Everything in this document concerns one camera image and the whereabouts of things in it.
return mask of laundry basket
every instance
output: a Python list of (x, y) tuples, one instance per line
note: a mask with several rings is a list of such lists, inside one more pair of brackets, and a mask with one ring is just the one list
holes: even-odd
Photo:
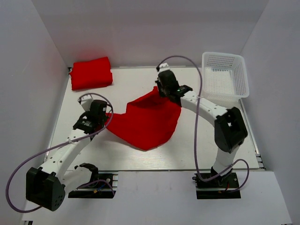
[(205, 52), (202, 55), (203, 96), (208, 100), (234, 102), (249, 96), (244, 58)]

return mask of white wall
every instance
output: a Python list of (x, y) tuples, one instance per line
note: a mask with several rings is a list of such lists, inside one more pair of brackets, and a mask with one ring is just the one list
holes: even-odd
[(242, 51), (244, 100), (265, 166), (274, 170), (293, 224), (300, 224), (300, 1), (270, 0)]
[[(239, 54), (268, 0), (33, 0), (68, 66), (108, 56), (112, 66), (156, 66), (183, 54)], [(186, 65), (184, 60), (176, 61)]]
[[(5, 185), (24, 159), (49, 141), (57, 100), (67, 76), (63, 62), (30, 0), (0, 0), (0, 224), (19, 224)], [(12, 182), (13, 203), (23, 208), (28, 163)]]

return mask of unfolded red cloth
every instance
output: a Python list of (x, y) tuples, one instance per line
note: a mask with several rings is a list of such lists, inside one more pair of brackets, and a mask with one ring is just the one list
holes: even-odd
[(175, 131), (181, 107), (159, 96), (157, 87), (127, 103), (125, 114), (114, 113), (109, 131), (142, 150), (167, 142)]
[(108, 57), (87, 62), (75, 62), (70, 75), (72, 90), (102, 88), (113, 82)]

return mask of red cloth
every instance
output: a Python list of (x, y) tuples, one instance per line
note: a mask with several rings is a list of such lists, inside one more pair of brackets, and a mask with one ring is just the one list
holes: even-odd
[(113, 82), (108, 57), (88, 62), (75, 62), (70, 75), (72, 90), (102, 88)]
[(167, 142), (175, 131), (181, 107), (159, 96), (157, 87), (127, 103), (125, 114), (114, 114), (107, 127), (112, 133), (142, 150)]

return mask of purple cable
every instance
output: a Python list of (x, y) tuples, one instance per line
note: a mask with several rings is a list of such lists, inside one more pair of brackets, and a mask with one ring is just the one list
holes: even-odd
[[(87, 94), (81, 95), (81, 96), (79, 97), (79, 99), (81, 99), (83, 96), (86, 96), (86, 95), (97, 95), (97, 96), (103, 98), (105, 101), (107, 101), (108, 104), (110, 105), (111, 109), (112, 109), (111, 117), (110, 117), (109, 121), (107, 122), (107, 124), (106, 124), (102, 129), (100, 129), (99, 131), (96, 131), (96, 132), (94, 132), (94, 133), (92, 133), (92, 134), (90, 134), (90, 135), (86, 135), (86, 136), (83, 136), (83, 137), (79, 137), (79, 138), (73, 139), (73, 140), (71, 140), (70, 142), (78, 142), (78, 141), (80, 141), (80, 140), (82, 140), (82, 139), (89, 138), (89, 137), (91, 137), (91, 136), (97, 135), (97, 134), (99, 134), (101, 131), (103, 131), (104, 129), (106, 129), (107, 126), (108, 126), (108, 125), (110, 124), (110, 122), (112, 121), (112, 118), (113, 118), (113, 105), (111, 104), (111, 102), (110, 102), (107, 98), (105, 98), (104, 96), (102, 96), (102, 95), (100, 95), (100, 94), (97, 94), (97, 93), (87, 93)], [(35, 154), (35, 155), (29, 157), (28, 159), (26, 159), (25, 161), (23, 161), (20, 165), (18, 165), (17, 168), (12, 172), (12, 174), (10, 175), (10, 177), (9, 177), (9, 179), (8, 179), (8, 181), (7, 181), (7, 184), (6, 184), (6, 188), (5, 188), (5, 197), (6, 197), (6, 200), (7, 200), (8, 204), (9, 204), (9, 206), (10, 206), (14, 211), (20, 212), (20, 213), (29, 213), (29, 212), (34, 212), (34, 211), (36, 211), (36, 210), (38, 210), (38, 209), (41, 208), (41, 206), (38, 206), (38, 207), (36, 207), (36, 208), (34, 208), (34, 209), (31, 209), (31, 210), (21, 210), (21, 209), (18, 209), (17, 207), (15, 207), (15, 206), (12, 204), (12, 202), (11, 202), (11, 200), (10, 200), (10, 198), (9, 198), (9, 186), (10, 186), (10, 183), (11, 183), (11, 181), (12, 181), (14, 175), (18, 172), (18, 170), (19, 170), (22, 166), (24, 166), (27, 162), (29, 162), (30, 160), (34, 159), (35, 157), (40, 156), (40, 155), (42, 155), (42, 154), (45, 154), (46, 152), (51, 151), (51, 150), (53, 150), (53, 149), (56, 149), (56, 148), (60, 148), (60, 147), (66, 146), (66, 145), (70, 144), (70, 142), (67, 141), (67, 142), (58, 144), (58, 145), (56, 145), (56, 146), (53, 146), (53, 147), (51, 147), (51, 148), (48, 148), (48, 149), (46, 149), (46, 150), (44, 150), (44, 151), (41, 151), (41, 152), (39, 152), (39, 153), (37, 153), (37, 154)]]
[(199, 94), (198, 94), (198, 100), (197, 100), (197, 110), (196, 110), (196, 120), (195, 120), (195, 131), (194, 131), (194, 158), (195, 158), (195, 166), (196, 166), (196, 171), (197, 171), (197, 175), (199, 177), (199, 179), (203, 182), (208, 182), (208, 181), (211, 181), (215, 178), (217, 178), (218, 176), (220, 176), (221, 174), (223, 174), (224, 172), (226, 172), (227, 170), (231, 169), (237, 162), (239, 161), (243, 161), (246, 166), (247, 166), (247, 176), (246, 176), (246, 179), (244, 181), (244, 183), (239, 187), (237, 188), (236, 190), (233, 190), (232, 192), (234, 191), (237, 191), (239, 189), (241, 189), (247, 182), (248, 180), (248, 177), (249, 177), (249, 164), (244, 160), (244, 159), (237, 159), (234, 163), (232, 163), (230, 166), (228, 166), (226, 169), (224, 169), (222, 172), (210, 177), (210, 178), (207, 178), (207, 179), (204, 179), (201, 174), (200, 174), (200, 171), (199, 171), (199, 166), (198, 166), (198, 160), (197, 160), (197, 131), (198, 131), (198, 117), (199, 117), (199, 106), (200, 106), (200, 95), (201, 95), (201, 92), (202, 92), (202, 85), (203, 85), (203, 79), (202, 79), (202, 74), (200, 72), (200, 69), (198, 68), (198, 66), (188, 57), (185, 57), (185, 56), (182, 56), (182, 55), (172, 55), (172, 56), (169, 56), (167, 58), (165, 58), (164, 60), (162, 60), (158, 67), (160, 66), (160, 64), (162, 64), (163, 62), (165, 62), (166, 60), (170, 59), (170, 58), (183, 58), (183, 59), (186, 59), (188, 61), (190, 61), (193, 66), (196, 68), (196, 70), (198, 71), (199, 73), (199, 76), (200, 76), (200, 89), (199, 89)]
[(112, 186), (111, 186), (106, 180), (94, 180), (94, 181), (92, 181), (92, 182), (89, 182), (89, 183), (86, 183), (86, 184), (82, 184), (82, 185), (80, 185), (78, 188), (85, 188), (85, 187), (87, 187), (87, 186), (89, 186), (89, 185), (91, 185), (91, 184), (98, 183), (98, 182), (104, 182), (105, 184), (107, 184), (108, 187), (111, 189), (112, 194), (113, 194), (113, 196), (114, 196), (114, 190), (113, 190)]

